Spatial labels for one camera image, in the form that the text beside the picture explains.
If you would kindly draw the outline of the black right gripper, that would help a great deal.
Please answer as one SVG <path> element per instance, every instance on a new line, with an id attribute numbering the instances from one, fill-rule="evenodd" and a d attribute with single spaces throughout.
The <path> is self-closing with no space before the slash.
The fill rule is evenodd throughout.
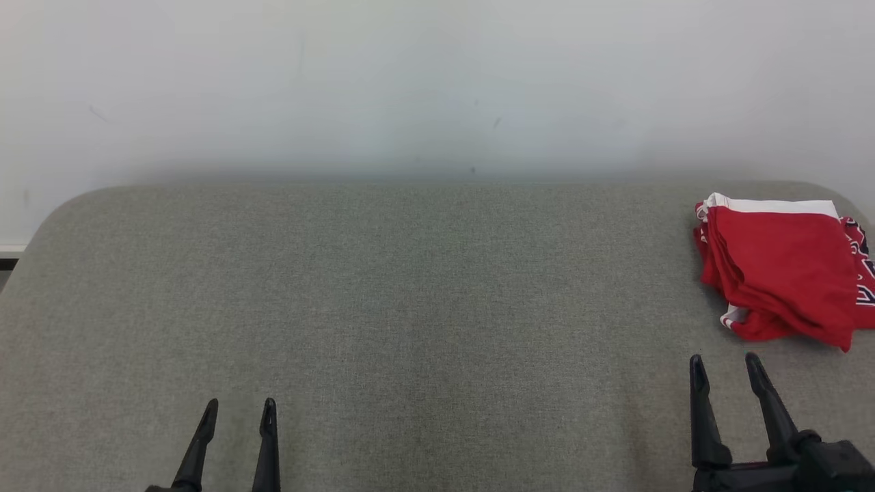
<path id="1" fill-rule="evenodd" d="M 746 354 L 746 370 L 768 433 L 768 462 L 732 464 L 710 402 L 702 357 L 688 362 L 693 491 L 873 491 L 871 462 L 850 442 L 824 442 L 812 430 L 799 432 L 759 355 Z"/>

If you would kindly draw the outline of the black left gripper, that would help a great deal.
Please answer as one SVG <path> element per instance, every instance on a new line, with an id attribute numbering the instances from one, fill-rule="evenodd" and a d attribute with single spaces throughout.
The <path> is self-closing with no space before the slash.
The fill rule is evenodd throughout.
<path id="1" fill-rule="evenodd" d="M 179 465 L 172 485 L 147 486 L 145 492 L 187 492 L 202 491 L 202 476 L 206 460 L 207 446 L 215 436 L 218 414 L 218 399 L 210 399 L 201 415 L 193 438 Z M 252 491 L 281 491 L 280 460 L 278 445 L 278 426 L 276 426 L 276 403 L 267 398 L 260 417 L 260 450 Z"/>

